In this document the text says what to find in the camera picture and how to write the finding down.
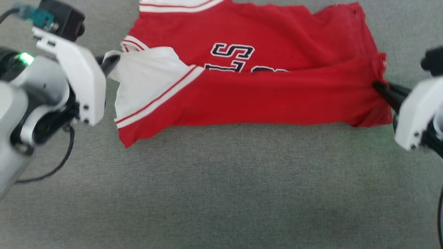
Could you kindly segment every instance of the black cable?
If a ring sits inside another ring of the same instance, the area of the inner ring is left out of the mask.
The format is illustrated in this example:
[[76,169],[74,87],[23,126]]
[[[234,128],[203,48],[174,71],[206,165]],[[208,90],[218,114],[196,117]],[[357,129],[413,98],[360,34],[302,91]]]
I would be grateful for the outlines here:
[[10,10],[8,10],[8,11],[6,11],[5,13],[3,13],[1,16],[0,16],[0,24],[8,17],[8,16],[10,16],[10,15],[12,15],[12,14],[14,14],[14,13],[17,13],[17,12],[19,12],[20,11],[20,9],[18,9],[18,8],[12,8],[12,9],[10,9]]
[[440,248],[443,249],[443,235],[442,235],[442,207],[443,207],[443,189],[440,193],[440,200],[439,200],[439,211],[438,211],[438,217],[437,217],[437,227],[439,230],[439,242],[440,242]]
[[74,147],[75,131],[74,131],[74,128],[72,128],[72,126],[65,127],[65,128],[63,128],[63,130],[70,133],[70,140],[69,140],[68,151],[66,152],[66,155],[63,158],[62,162],[53,171],[49,172],[46,175],[36,177],[36,178],[31,178],[31,179],[17,180],[16,184],[26,184],[26,183],[41,181],[41,180],[48,178],[48,177],[52,176],[53,174],[57,173],[65,165],[66,161],[68,160],[69,156],[71,155],[72,148]]

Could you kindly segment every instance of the red stripe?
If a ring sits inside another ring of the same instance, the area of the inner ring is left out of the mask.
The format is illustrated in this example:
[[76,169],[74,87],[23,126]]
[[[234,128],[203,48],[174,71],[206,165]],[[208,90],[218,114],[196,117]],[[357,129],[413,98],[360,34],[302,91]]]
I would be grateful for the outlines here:
[[143,110],[145,110],[146,108],[148,108],[150,105],[152,105],[154,102],[156,102],[157,100],[159,100],[161,97],[163,97],[165,94],[167,94],[169,91],[171,91],[172,88],[174,88],[176,85],[178,85],[180,82],[182,82],[186,77],[188,77],[195,69],[197,68],[197,66],[194,66],[191,70],[189,70],[189,72],[183,76],[183,78],[181,78],[179,81],[177,81],[173,86],[171,86],[166,92],[164,92],[162,95],[160,95],[160,97],[154,99],[153,101],[151,101],[147,106],[143,107],[142,109],[138,110],[137,112],[131,114],[130,116],[127,116],[123,119],[120,119],[119,121],[116,121],[115,123],[121,123],[125,120],[127,120],[128,118],[133,117],[134,115],[139,114],[140,112],[142,112]]
[[123,40],[124,42],[127,42],[127,43],[133,43],[133,44],[135,44],[135,45],[137,45],[141,50],[144,50],[144,48],[142,47],[142,46],[140,46],[138,43],[136,43],[136,42],[133,42],[133,41],[130,41],[130,40]]
[[209,0],[209,1],[207,1],[207,2],[205,2],[205,3],[203,3],[203,4],[201,4],[201,5],[192,6],[192,7],[189,7],[189,6],[180,6],[180,5],[155,5],[155,4],[140,4],[140,5],[142,5],[142,6],[154,6],[154,7],[173,7],[173,8],[198,8],[198,7],[200,7],[200,6],[203,6],[203,5],[205,5],[205,4],[210,3],[210,2],[212,2],[212,1],[214,1],[214,0]]

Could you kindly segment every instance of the green led indicator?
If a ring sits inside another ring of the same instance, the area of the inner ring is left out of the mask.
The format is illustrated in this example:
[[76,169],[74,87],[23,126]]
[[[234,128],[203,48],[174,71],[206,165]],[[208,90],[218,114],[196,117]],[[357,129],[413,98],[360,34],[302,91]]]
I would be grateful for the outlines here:
[[30,65],[34,61],[34,57],[28,53],[21,53],[19,54],[19,61],[26,65]]

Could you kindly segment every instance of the gray fabric surface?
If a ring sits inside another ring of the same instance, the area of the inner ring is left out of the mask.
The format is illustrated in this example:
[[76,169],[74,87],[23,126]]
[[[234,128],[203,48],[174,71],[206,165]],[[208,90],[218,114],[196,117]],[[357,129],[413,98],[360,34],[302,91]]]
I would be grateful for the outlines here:
[[[68,2],[86,14],[79,43],[96,54],[119,48],[138,15],[137,0]],[[339,2],[274,1],[312,11]],[[388,79],[413,86],[426,78],[420,60],[443,43],[443,1],[361,4],[388,52]],[[1,45],[38,53],[30,29],[8,19]],[[108,103],[116,89],[109,82]],[[125,150],[114,117],[108,104],[98,127],[76,127],[57,175],[13,187],[0,203],[1,249],[438,248],[443,163],[400,149],[390,126],[176,127]],[[23,176],[53,169],[68,138],[41,148]]]

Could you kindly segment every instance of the cable connector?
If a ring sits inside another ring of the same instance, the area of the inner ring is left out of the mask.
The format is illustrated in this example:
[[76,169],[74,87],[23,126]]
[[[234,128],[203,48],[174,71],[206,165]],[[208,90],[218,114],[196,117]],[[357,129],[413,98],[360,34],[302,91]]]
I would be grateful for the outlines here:
[[25,21],[30,21],[35,27],[53,32],[58,29],[58,24],[54,22],[54,15],[32,5],[16,3],[14,8],[19,11],[14,15]]

